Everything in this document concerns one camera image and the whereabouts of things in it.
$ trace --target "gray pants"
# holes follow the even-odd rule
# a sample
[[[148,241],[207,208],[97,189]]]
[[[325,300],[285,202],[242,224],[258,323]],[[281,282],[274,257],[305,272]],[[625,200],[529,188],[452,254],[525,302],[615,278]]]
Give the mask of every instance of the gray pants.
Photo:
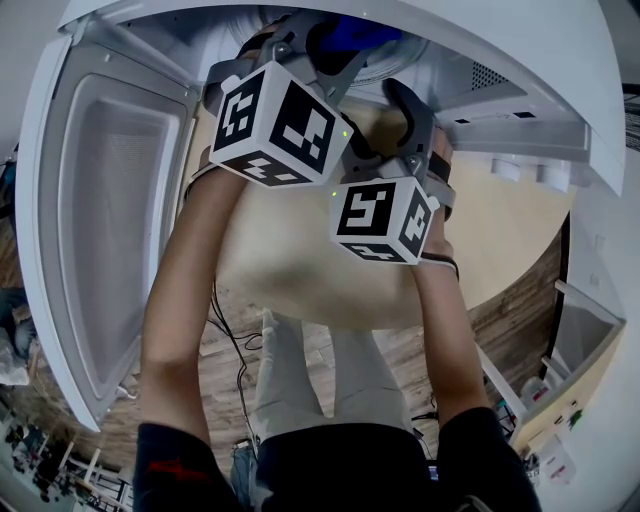
[[[304,357],[302,324],[264,312],[262,363],[251,425],[272,436],[340,423],[377,423],[412,432],[407,402],[370,331],[330,329],[336,360],[334,416],[322,413]]]

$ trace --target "red logo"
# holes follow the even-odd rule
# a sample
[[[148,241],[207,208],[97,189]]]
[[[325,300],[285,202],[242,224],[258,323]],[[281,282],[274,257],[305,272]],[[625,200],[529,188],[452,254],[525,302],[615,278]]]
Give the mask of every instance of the red logo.
[[[205,482],[208,484],[211,483],[211,479],[206,473],[202,471],[193,471],[192,469],[183,468],[182,464],[180,464],[180,459],[152,462],[151,464],[149,464],[147,474],[149,474],[150,472],[173,473],[174,475],[176,475],[176,480],[178,480],[179,482],[190,480]]]

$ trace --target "forearm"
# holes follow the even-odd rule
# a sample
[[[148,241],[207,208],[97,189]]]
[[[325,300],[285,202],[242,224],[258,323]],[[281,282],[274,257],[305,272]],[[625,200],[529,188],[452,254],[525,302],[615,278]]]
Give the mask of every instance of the forearm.
[[[455,273],[441,265],[413,269],[422,304],[427,372],[440,425],[473,407],[488,406],[473,330]]]
[[[246,180],[217,170],[194,185],[147,302],[142,364],[197,360],[227,223]]]

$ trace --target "white refrigerator door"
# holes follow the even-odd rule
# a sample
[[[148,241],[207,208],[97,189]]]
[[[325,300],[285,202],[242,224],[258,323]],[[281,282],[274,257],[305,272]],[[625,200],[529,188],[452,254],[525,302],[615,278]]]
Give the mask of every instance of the white refrigerator door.
[[[48,363],[92,430],[138,354],[196,101],[121,52],[66,35],[36,70],[17,172],[20,263]]]

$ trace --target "black shirt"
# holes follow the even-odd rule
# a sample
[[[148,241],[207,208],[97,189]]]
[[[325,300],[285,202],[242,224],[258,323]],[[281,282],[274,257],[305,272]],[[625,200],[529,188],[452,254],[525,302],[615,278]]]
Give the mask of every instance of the black shirt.
[[[375,424],[272,437],[259,448],[256,477],[272,493],[265,512],[540,511],[522,462],[485,408],[466,411],[442,428],[437,481],[411,434]],[[134,509],[241,510],[205,443],[153,424],[140,425],[138,432]]]

